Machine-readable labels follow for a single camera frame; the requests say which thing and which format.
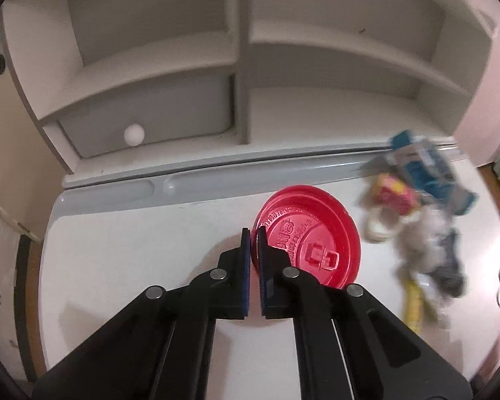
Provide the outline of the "yellow candy tube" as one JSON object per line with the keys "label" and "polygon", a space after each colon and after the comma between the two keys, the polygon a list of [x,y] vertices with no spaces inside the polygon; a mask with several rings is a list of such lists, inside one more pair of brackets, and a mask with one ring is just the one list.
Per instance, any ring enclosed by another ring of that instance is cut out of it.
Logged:
{"label": "yellow candy tube", "polygon": [[405,308],[403,322],[415,334],[420,334],[424,318],[424,297],[420,286],[409,275],[403,281]]}

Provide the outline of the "red plastic cup lid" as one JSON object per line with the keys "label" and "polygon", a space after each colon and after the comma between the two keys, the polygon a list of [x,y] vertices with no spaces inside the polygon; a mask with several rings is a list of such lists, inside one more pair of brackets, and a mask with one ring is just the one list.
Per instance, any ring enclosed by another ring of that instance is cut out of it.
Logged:
{"label": "red plastic cup lid", "polygon": [[358,228],[327,191],[310,185],[277,191],[258,212],[252,235],[261,227],[271,247],[285,251],[293,266],[321,284],[342,289],[355,282],[361,261]]}

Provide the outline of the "grey blue wrapper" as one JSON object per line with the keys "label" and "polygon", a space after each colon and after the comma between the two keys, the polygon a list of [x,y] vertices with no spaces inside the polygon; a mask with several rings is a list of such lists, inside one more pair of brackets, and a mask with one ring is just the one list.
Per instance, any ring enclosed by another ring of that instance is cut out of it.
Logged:
{"label": "grey blue wrapper", "polygon": [[452,228],[448,235],[440,240],[440,249],[444,253],[443,262],[428,273],[438,290],[452,298],[459,298],[463,295],[466,283],[465,274],[456,252],[458,238],[457,230]]}

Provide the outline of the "crumpled white wrapper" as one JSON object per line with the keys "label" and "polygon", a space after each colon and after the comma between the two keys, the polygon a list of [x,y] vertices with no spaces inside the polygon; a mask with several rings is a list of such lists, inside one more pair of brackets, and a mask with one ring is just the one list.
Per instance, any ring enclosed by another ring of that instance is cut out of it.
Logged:
{"label": "crumpled white wrapper", "polygon": [[406,265],[422,274],[429,274],[446,259],[443,240],[452,223],[446,213],[433,206],[423,206],[415,218],[398,234],[398,246]]}

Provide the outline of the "red yellow snack packet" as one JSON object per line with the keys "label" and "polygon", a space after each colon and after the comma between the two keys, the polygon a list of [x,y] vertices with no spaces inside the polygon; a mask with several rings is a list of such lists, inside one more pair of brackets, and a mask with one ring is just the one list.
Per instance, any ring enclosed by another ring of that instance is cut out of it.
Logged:
{"label": "red yellow snack packet", "polygon": [[381,173],[372,186],[373,206],[387,208],[399,216],[408,216],[420,208],[415,190],[390,173]]}

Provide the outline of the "blue white snack wrapper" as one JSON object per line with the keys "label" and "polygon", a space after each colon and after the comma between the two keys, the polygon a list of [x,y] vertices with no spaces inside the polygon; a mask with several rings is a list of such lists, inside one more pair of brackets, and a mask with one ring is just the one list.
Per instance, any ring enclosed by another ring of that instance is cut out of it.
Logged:
{"label": "blue white snack wrapper", "polygon": [[390,144],[396,168],[410,187],[452,216],[470,211],[477,194],[457,181],[450,164],[430,140],[415,138],[405,130],[395,135]]}

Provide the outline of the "grey drawer with knob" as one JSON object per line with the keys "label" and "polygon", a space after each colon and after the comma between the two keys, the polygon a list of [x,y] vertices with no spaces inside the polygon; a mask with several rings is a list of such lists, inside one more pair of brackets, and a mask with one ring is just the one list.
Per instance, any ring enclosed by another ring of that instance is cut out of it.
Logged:
{"label": "grey drawer with knob", "polygon": [[233,78],[143,81],[73,105],[60,125],[84,158],[226,132],[234,123]]}

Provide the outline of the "white desk shelf unit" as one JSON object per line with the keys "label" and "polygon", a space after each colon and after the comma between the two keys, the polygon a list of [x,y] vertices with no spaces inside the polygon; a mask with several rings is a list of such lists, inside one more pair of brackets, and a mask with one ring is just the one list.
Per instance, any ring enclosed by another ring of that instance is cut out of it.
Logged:
{"label": "white desk shelf unit", "polygon": [[[0,28],[69,186],[381,147],[405,129],[445,142],[497,33],[475,0],[5,0]],[[233,78],[234,123],[221,134],[84,158],[59,123],[106,92],[208,75]]]}

